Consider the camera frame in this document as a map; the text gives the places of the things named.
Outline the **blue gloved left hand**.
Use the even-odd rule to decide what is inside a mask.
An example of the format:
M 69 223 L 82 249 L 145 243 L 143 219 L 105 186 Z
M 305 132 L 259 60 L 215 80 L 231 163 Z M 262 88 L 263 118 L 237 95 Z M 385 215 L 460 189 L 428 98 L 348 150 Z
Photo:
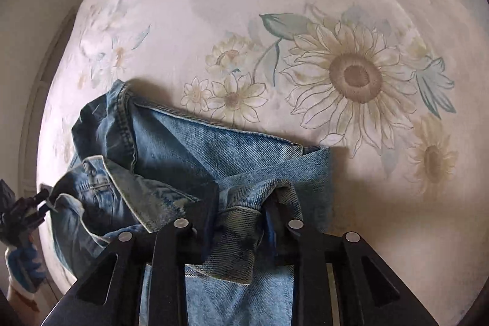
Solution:
M 20 295 L 32 299 L 46 281 L 46 268 L 36 245 L 30 242 L 25 247 L 8 247 L 5 260 L 10 286 Z

